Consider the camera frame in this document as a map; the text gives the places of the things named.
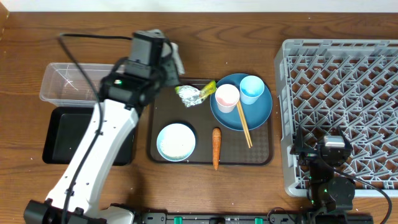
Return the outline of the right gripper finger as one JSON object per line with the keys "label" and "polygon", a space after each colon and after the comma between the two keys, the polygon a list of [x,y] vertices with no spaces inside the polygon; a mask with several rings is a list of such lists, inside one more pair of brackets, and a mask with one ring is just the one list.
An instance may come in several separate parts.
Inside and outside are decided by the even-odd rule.
{"label": "right gripper finger", "polygon": [[298,126],[296,132],[296,138],[293,147],[290,150],[290,154],[292,155],[306,155],[308,153],[308,149],[305,146],[305,142],[303,140],[302,128]]}
{"label": "right gripper finger", "polygon": [[344,132],[342,131],[342,129],[338,126],[337,127],[338,133],[339,135],[343,138],[343,142],[345,144],[345,149],[353,149],[350,141],[346,138]]}

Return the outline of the foil snack wrapper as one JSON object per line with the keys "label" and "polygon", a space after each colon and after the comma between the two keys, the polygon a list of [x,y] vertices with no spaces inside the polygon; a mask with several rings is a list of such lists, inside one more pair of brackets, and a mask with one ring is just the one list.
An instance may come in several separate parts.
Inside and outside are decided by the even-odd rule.
{"label": "foil snack wrapper", "polygon": [[216,82],[212,80],[201,90],[190,85],[176,86],[175,92],[185,107],[189,108],[202,104],[210,95],[214,94],[216,92]]}

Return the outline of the light blue bowl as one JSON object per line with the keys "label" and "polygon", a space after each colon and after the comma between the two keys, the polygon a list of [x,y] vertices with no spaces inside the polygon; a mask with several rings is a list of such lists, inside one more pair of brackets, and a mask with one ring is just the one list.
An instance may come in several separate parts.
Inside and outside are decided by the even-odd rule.
{"label": "light blue bowl", "polygon": [[187,159],[194,151],[196,137],[189,126],[172,123],[159,132],[156,146],[164,159],[170,162],[180,162]]}

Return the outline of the orange carrot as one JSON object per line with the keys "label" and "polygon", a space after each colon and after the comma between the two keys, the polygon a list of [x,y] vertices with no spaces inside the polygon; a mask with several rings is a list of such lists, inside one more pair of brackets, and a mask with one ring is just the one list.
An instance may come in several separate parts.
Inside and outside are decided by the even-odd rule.
{"label": "orange carrot", "polygon": [[221,130],[215,128],[212,132],[212,148],[213,148],[213,167],[215,170],[219,168],[220,150],[221,150]]}

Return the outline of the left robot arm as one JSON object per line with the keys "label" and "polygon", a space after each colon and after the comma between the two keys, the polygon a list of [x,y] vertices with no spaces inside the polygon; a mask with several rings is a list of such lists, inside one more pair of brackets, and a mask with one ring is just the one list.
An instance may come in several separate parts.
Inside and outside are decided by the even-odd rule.
{"label": "left robot arm", "polygon": [[145,107],[185,72],[178,46],[161,30],[139,30],[131,53],[120,58],[98,87],[82,70],[96,98],[90,123],[66,171],[44,202],[31,200],[26,223],[134,223],[122,205],[100,210],[99,200],[116,156]]}

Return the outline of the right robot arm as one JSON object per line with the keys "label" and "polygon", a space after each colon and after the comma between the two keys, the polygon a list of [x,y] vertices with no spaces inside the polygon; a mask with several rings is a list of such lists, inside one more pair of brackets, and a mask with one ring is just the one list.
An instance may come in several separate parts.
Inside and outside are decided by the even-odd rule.
{"label": "right robot arm", "polygon": [[352,145],[338,128],[338,135],[325,135],[315,146],[305,144],[302,128],[297,128],[290,153],[310,172],[307,198],[313,208],[302,215],[302,223],[347,223],[345,211],[353,208],[355,184],[347,177],[335,176],[334,168],[351,155]]}

